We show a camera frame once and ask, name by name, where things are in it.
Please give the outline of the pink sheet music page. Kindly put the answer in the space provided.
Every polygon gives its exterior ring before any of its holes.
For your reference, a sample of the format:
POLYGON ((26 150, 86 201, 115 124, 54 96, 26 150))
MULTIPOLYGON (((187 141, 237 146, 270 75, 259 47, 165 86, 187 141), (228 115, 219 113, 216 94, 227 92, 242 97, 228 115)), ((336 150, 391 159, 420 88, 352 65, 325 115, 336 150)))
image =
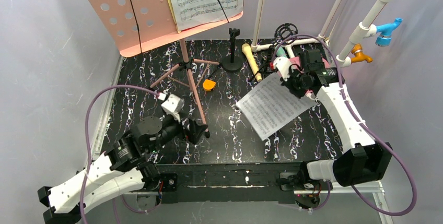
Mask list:
MULTIPOLYGON (((292 64, 297 64, 298 66, 301 67, 300 59, 299 59, 298 56, 290 57, 289 60, 290 60, 290 62, 292 64)), ((323 61, 324 65, 325 65, 325 68, 329 68, 330 67, 330 64, 329 64, 329 62, 327 60, 322 58, 322 61, 323 61)))

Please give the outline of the green microphone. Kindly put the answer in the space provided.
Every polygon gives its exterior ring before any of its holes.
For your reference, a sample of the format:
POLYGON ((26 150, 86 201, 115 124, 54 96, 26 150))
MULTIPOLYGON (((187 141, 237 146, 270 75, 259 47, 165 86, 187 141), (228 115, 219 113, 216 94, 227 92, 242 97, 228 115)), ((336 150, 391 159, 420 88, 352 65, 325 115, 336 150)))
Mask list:
POLYGON ((284 49, 283 46, 277 47, 277 45, 275 45, 275 57, 287 57, 286 51, 284 49))

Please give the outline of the small black tripod stand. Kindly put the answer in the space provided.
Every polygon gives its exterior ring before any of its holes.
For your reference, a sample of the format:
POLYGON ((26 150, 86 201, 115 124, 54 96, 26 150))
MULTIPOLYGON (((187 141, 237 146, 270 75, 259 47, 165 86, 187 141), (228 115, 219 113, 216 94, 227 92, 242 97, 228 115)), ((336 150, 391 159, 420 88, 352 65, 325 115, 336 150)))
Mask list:
POLYGON ((262 60, 262 64, 257 71, 253 71, 253 75, 249 78, 248 81, 259 81, 258 74, 270 74, 271 71, 268 71, 271 64, 271 58, 274 53, 274 48, 278 46, 282 41, 286 38, 294 36, 298 33, 298 28, 293 23, 284 23, 277 27, 274 32, 274 39, 271 41, 269 46, 265 45, 257 45, 255 47, 255 52, 260 52, 262 50, 267 50, 267 57, 264 57, 262 60))

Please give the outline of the cream yellow microphone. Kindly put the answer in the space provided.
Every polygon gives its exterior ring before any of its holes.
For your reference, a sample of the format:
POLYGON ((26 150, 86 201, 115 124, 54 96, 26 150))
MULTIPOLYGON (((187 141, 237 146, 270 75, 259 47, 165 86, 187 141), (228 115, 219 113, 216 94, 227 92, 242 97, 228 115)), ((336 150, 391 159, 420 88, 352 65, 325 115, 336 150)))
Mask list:
POLYGON ((245 43, 241 47, 242 53, 245 55, 247 62, 252 70, 253 79, 255 79, 257 82, 261 82, 263 80, 258 65, 255 61, 255 58, 252 54, 252 48, 249 44, 245 43))

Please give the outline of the black microphone stand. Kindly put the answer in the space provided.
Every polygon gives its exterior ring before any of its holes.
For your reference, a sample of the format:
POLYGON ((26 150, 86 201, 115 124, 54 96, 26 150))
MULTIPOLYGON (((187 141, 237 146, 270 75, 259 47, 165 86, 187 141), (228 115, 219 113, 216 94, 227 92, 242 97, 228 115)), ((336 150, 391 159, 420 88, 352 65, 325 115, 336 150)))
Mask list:
POLYGON ((237 72, 242 67, 241 60, 236 57, 236 37, 240 35, 240 30, 236 28, 229 28, 229 43, 230 54, 222 59, 221 66, 226 72, 237 72))

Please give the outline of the pink music stand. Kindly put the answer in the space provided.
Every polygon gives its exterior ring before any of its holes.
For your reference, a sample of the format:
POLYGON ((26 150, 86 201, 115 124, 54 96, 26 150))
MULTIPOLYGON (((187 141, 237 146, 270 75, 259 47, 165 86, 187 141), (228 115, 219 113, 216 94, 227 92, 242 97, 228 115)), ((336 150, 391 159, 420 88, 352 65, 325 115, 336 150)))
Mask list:
POLYGON ((206 23, 179 31, 176 26, 171 0, 88 0, 112 36, 120 54, 133 57, 160 46, 179 42, 182 61, 173 70, 183 68, 188 78, 187 86, 194 95, 198 109, 202 108, 197 82, 192 67, 200 59, 189 57, 187 37, 216 28, 242 17, 243 12, 230 21, 206 23))

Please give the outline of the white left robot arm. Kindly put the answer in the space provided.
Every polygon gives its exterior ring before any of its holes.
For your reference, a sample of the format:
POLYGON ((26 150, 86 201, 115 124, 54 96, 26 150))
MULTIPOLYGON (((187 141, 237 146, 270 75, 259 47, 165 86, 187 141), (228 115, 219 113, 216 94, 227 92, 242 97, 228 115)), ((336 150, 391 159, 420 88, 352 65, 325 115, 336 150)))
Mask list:
POLYGON ((192 119, 177 121, 148 116, 126 131, 113 147, 72 178, 58 186, 38 190, 40 203, 48 209, 45 223, 77 223, 81 214, 112 198, 140 189, 156 190, 162 175, 147 155, 175 137, 197 144, 207 124, 192 119))

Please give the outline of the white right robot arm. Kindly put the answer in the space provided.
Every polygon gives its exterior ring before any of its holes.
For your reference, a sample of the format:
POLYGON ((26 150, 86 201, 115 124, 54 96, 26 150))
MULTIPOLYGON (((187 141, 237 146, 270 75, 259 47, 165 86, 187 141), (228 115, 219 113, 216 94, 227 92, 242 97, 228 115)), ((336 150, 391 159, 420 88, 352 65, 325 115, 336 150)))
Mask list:
POLYGON ((365 130, 365 123, 356 112, 344 79, 336 67, 327 67, 319 50, 299 54, 300 63, 278 57, 274 65, 281 74, 281 84, 297 98, 312 92, 327 110, 341 139, 344 153, 336 160, 305 161, 294 180, 312 183, 326 180, 351 186, 381 180, 392 154, 365 130))

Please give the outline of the right robot arm base mount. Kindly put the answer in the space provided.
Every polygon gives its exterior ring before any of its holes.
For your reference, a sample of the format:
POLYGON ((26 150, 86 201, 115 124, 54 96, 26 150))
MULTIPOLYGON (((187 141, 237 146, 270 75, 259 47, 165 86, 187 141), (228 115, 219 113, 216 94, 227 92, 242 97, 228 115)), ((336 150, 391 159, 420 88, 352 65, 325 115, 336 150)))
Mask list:
POLYGON ((276 181, 284 192, 304 191, 296 193, 296 209, 309 213, 324 207, 333 189, 330 181, 306 179, 301 171, 282 172, 276 181))

